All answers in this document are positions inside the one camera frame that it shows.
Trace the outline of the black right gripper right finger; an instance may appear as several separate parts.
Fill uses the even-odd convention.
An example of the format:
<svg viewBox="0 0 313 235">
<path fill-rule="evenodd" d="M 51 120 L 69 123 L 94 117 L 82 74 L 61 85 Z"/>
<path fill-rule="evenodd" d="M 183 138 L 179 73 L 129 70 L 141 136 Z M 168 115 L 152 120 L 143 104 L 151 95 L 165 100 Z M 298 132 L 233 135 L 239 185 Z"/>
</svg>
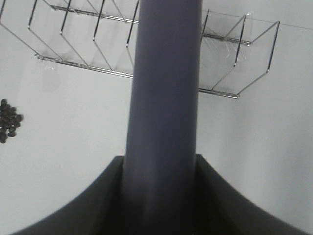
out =
<svg viewBox="0 0 313 235">
<path fill-rule="evenodd" d="M 201 155 L 196 156 L 196 235 L 304 235 L 305 231 L 261 209 L 232 187 Z"/>
</svg>

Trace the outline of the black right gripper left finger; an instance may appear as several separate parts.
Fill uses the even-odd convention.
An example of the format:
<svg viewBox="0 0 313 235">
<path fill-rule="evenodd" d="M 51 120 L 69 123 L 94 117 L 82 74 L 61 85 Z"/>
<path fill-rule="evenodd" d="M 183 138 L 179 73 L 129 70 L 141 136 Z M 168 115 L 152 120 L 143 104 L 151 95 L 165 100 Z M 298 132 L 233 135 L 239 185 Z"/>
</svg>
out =
<svg viewBox="0 0 313 235">
<path fill-rule="evenodd" d="M 78 196 L 15 235 L 110 235 L 120 222 L 123 156 L 116 156 Z"/>
</svg>

